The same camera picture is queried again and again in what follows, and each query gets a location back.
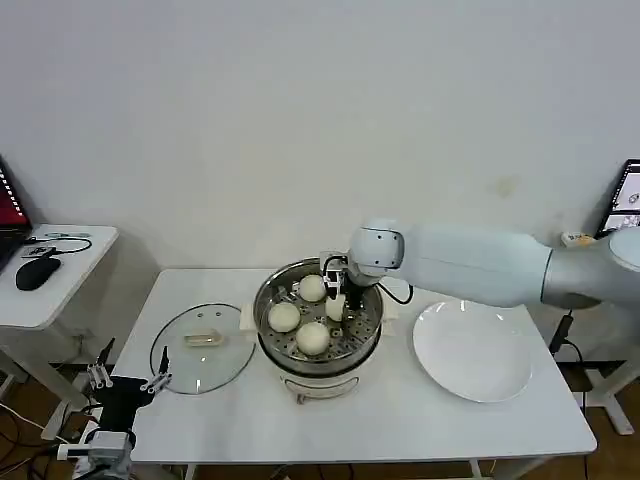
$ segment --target white plate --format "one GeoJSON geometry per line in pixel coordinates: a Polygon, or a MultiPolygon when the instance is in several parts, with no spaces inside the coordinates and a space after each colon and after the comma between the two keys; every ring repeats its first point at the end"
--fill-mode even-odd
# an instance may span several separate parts
{"type": "Polygon", "coordinates": [[[437,303],[418,317],[413,345],[427,373],[468,400],[502,402],[531,379],[527,342],[507,309],[464,300],[437,303]]]}

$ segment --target laptop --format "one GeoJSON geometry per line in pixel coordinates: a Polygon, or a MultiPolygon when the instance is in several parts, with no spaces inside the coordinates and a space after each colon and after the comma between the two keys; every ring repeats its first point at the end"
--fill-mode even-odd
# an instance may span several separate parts
{"type": "Polygon", "coordinates": [[[0,155],[0,270],[31,233],[31,222],[18,199],[0,155]]]}

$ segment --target white wall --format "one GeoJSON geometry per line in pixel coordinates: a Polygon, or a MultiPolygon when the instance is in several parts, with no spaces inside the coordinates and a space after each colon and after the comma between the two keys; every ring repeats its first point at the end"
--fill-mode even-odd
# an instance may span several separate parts
{"type": "MultiPolygon", "coordinates": [[[[122,335],[159,267],[279,266],[344,249],[370,215],[579,229],[639,155],[639,16],[635,1],[7,1],[0,151],[43,218],[122,229],[100,308],[79,309],[122,335]]],[[[559,318],[535,313],[545,333],[559,318]]],[[[628,341],[630,322],[576,335],[628,341]]]]}

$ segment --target laptop screen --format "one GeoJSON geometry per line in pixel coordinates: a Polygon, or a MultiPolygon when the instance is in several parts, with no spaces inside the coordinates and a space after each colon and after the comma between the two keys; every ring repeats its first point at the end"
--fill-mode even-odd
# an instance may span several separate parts
{"type": "Polygon", "coordinates": [[[28,224],[29,220],[13,191],[9,176],[0,164],[0,227],[28,224]]]}

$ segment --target screen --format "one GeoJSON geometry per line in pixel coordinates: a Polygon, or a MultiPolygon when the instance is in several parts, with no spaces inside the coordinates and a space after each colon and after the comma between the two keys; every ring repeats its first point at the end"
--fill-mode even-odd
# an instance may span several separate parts
{"type": "Polygon", "coordinates": [[[613,192],[611,205],[596,238],[602,238],[621,228],[637,226],[640,226],[640,160],[629,160],[613,192]]]}
{"type": "Polygon", "coordinates": [[[7,225],[27,225],[29,220],[25,215],[18,198],[13,191],[9,177],[0,168],[0,227],[7,225]]]}

